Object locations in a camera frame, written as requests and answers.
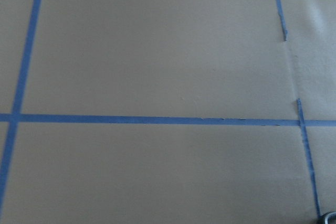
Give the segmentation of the brown paper table cover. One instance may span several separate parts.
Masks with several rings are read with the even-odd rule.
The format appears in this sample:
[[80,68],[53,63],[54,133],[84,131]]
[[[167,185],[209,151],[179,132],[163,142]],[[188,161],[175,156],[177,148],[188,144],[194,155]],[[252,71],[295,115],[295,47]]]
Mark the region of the brown paper table cover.
[[[335,120],[335,0],[41,0],[21,114]],[[20,122],[1,223],[335,223],[335,127]]]

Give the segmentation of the blue tape strip crosswise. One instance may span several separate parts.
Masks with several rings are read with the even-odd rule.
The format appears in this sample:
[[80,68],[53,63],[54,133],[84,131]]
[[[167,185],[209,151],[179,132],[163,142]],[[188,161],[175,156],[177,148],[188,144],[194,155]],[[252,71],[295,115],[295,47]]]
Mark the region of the blue tape strip crosswise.
[[100,115],[55,115],[21,114],[18,122],[32,123],[92,123],[92,124],[176,124],[176,125],[249,125],[249,126],[299,126],[335,127],[335,120],[289,120],[289,119],[223,119],[179,118],[150,116],[100,116]]

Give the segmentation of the blue tape strip lengthwise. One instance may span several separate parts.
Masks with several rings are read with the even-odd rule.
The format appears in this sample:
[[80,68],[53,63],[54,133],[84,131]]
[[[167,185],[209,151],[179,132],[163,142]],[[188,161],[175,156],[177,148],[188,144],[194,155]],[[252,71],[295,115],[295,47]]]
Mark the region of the blue tape strip lengthwise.
[[30,59],[34,46],[36,27],[38,24],[40,5],[41,0],[33,0],[27,33],[25,37],[22,59],[20,62],[18,79],[16,82],[14,101],[12,104],[11,113],[9,115],[8,130],[6,133],[1,159],[1,206],[3,206],[5,200],[6,185],[15,146],[16,134],[20,122],[20,116],[22,113],[22,106],[24,101],[27,76],[29,73]]

